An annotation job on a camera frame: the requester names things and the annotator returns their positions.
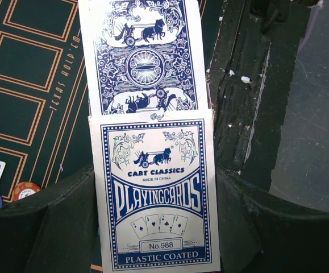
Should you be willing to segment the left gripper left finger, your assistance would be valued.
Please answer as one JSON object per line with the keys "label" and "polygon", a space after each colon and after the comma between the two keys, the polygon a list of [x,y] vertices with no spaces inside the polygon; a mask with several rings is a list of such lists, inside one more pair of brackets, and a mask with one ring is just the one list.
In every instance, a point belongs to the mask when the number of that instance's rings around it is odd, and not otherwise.
{"label": "left gripper left finger", "polygon": [[93,166],[0,208],[0,272],[89,272],[98,232]]}

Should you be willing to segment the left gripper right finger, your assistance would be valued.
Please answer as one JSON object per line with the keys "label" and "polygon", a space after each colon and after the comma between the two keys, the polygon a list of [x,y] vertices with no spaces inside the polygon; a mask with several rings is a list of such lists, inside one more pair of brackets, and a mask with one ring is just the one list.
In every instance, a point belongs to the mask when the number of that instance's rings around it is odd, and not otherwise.
{"label": "left gripper right finger", "polygon": [[216,168],[222,272],[329,272],[329,212]]}

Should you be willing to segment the orange chips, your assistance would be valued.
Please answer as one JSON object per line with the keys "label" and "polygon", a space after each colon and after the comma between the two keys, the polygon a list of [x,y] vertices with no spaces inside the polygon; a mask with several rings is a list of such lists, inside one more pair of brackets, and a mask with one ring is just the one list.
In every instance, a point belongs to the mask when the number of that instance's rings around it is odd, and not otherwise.
{"label": "orange chips", "polygon": [[16,185],[13,190],[13,200],[18,201],[29,195],[39,192],[41,189],[35,183],[24,181]]}

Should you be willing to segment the blue playing card box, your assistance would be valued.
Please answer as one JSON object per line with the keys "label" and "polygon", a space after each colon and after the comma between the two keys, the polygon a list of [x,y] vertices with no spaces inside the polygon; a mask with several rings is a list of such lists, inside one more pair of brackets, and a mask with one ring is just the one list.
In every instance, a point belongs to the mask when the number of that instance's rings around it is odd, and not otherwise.
{"label": "blue playing card box", "polygon": [[219,271],[212,111],[88,120],[103,271]]}

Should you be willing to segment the blue backed card deck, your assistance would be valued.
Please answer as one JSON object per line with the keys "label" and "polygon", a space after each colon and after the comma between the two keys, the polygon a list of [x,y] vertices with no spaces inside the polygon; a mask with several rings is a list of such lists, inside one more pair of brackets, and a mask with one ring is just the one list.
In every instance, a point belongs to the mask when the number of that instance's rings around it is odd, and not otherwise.
{"label": "blue backed card deck", "polygon": [[197,1],[79,1],[92,115],[208,107]]}

